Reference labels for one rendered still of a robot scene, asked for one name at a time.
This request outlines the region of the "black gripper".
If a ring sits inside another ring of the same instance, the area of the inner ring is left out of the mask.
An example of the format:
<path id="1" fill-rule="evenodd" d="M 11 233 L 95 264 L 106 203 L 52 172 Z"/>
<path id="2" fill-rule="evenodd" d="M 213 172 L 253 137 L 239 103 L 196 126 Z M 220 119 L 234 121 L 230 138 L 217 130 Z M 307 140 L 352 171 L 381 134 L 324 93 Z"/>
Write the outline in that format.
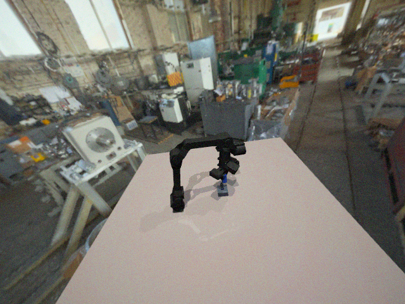
<path id="1" fill-rule="evenodd" d="M 212 169 L 210 172 L 209 172 L 209 175 L 210 176 L 212 176 L 213 178 L 215 178 L 216 180 L 219 180 L 219 179 L 221 179 L 221 180 L 223 180 L 223 176 L 225 175 L 225 174 L 228 174 L 228 171 L 224 171 L 223 170 L 223 168 L 224 168 L 224 165 L 225 165 L 225 163 L 227 162 L 229 162 L 229 161 L 235 161 L 235 160 L 237 160 L 236 158 L 233 158 L 233 157 L 230 157 L 229 159 L 227 159 L 227 160 L 224 160 L 224 159 L 221 159 L 220 157 L 218 157 L 218 160 L 219 160 L 219 163 L 217 164 L 218 166 L 219 166 L 219 168 L 214 168 L 214 169 Z"/>

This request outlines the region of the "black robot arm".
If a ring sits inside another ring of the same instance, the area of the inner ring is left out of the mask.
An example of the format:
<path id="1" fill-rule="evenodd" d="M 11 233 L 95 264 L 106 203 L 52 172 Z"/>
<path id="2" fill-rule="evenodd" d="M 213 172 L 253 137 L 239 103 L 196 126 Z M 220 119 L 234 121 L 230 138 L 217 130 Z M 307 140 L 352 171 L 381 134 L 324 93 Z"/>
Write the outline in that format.
<path id="1" fill-rule="evenodd" d="M 173 213 L 183 212 L 185 203 L 184 199 L 184 187 L 180 186 L 180 168 L 182 166 L 182 160 L 186 157 L 190 149 L 205 148 L 210 146 L 216 146 L 217 152 L 220 152 L 219 157 L 227 160 L 230 158 L 230 153 L 234 156 L 244 155 L 246 153 L 246 147 L 244 142 L 234 143 L 234 140 L 227 132 L 219 133 L 211 137 L 199 137 L 193 139 L 184 139 L 174 149 L 170 151 L 170 163 L 173 169 L 173 190 L 170 195 L 170 206 L 173 208 Z M 224 165 L 223 170 L 229 171 L 231 174 L 235 174 L 239 169 L 239 161 L 229 161 Z"/>

